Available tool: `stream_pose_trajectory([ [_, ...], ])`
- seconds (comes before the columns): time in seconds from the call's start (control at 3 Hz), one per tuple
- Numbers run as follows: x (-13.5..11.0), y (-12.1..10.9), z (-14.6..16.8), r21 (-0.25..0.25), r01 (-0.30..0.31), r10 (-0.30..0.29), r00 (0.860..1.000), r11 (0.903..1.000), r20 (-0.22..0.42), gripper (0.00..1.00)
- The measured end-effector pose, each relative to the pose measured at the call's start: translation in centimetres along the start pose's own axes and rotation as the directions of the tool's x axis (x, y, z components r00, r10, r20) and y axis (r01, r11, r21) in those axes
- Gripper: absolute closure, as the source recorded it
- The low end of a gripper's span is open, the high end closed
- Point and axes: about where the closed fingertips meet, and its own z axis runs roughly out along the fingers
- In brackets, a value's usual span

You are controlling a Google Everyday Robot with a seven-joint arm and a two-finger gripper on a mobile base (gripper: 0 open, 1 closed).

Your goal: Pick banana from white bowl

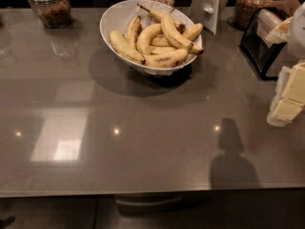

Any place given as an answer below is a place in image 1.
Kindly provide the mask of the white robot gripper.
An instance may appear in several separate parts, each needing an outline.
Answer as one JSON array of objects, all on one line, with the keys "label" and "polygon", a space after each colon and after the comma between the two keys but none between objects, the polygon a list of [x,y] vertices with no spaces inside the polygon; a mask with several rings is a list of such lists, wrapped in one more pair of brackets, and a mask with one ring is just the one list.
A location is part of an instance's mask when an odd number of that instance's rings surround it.
[{"label": "white robot gripper", "polygon": [[[271,44],[286,42],[289,53],[305,60],[305,2],[292,17],[273,28],[265,39]],[[305,104],[305,63],[283,67],[275,87],[275,96],[267,114],[267,122],[276,127],[291,123]]]}]

